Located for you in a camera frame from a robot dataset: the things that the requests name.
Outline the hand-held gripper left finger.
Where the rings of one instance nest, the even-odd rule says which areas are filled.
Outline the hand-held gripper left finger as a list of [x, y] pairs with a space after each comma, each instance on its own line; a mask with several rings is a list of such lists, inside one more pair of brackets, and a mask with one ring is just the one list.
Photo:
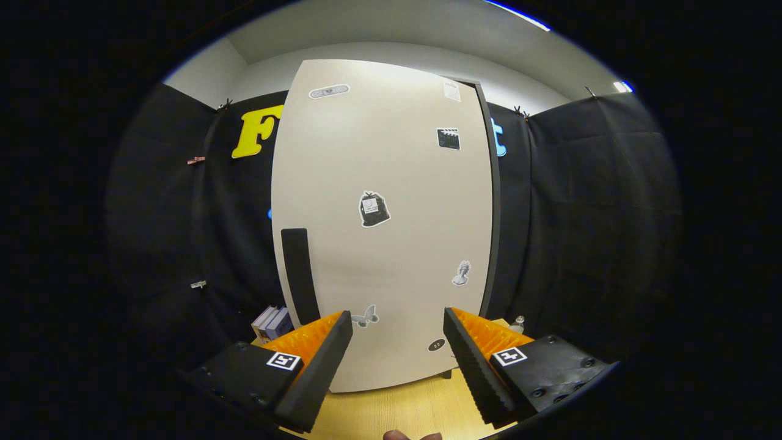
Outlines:
[[264, 345], [233, 343], [186, 381], [266, 431], [309, 433], [352, 336], [352, 315], [336, 312]]

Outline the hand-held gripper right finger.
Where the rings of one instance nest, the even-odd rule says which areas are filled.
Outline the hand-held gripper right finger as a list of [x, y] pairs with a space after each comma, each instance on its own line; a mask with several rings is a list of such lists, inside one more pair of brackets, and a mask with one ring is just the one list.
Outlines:
[[556, 334], [530, 338], [457, 307], [442, 331], [481, 418], [494, 428], [532, 424], [568, 407], [613, 372]]

